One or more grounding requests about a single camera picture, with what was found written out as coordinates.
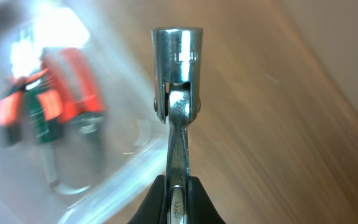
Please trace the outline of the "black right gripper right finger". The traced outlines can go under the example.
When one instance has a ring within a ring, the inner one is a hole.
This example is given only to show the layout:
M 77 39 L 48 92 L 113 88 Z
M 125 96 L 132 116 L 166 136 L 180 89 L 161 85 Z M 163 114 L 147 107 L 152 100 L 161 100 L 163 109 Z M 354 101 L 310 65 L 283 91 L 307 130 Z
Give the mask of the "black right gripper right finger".
M 199 178 L 190 176 L 188 221 L 190 224 L 226 224 L 215 209 Z

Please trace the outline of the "silver wrench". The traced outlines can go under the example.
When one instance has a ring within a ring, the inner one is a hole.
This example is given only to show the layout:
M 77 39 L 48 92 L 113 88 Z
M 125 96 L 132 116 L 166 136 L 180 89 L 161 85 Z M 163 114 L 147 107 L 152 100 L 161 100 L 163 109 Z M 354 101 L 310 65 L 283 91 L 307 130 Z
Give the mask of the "silver wrench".
M 160 27 L 152 31 L 155 72 L 154 106 L 170 127 L 167 149 L 169 224 L 187 223 L 189 182 L 188 126 L 200 111 L 200 70 L 203 29 Z

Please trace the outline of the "clear plastic container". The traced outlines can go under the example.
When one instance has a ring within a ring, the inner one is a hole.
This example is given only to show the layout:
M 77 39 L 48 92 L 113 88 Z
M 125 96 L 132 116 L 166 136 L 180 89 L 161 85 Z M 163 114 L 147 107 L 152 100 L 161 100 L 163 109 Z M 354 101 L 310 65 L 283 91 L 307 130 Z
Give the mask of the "clear plastic container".
M 0 223 L 104 223 L 165 162 L 145 76 L 85 2 L 0 1 Z

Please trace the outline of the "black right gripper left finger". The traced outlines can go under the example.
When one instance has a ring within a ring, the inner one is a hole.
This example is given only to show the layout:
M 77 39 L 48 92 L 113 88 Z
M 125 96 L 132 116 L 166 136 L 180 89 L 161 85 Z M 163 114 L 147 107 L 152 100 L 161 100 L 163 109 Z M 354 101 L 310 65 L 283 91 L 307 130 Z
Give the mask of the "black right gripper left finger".
M 158 175 L 128 224 L 164 224 L 166 223 L 166 216 L 166 180 L 164 175 Z

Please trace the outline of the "green handled screwdriver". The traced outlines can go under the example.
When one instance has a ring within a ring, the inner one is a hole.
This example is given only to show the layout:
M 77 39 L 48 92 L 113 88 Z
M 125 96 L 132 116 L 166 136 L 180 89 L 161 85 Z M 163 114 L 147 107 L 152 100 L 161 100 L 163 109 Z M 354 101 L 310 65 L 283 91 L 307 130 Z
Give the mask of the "green handled screwdriver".
M 54 151 L 55 141 L 62 137 L 58 120 L 62 113 L 60 96 L 49 85 L 31 83 L 25 88 L 25 102 L 34 125 L 36 141 L 40 145 L 46 180 L 51 188 L 56 189 L 61 184 Z

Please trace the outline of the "red handled wire cutters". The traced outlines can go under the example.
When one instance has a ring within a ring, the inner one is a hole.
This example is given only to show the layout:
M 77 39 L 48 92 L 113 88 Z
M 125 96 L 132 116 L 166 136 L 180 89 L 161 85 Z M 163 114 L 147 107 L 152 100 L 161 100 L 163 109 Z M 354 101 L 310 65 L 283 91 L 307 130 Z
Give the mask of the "red handled wire cutters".
M 41 59 L 60 94 L 63 111 L 59 121 L 74 126 L 84 136 L 99 134 L 106 106 L 83 51 L 77 47 L 46 47 Z

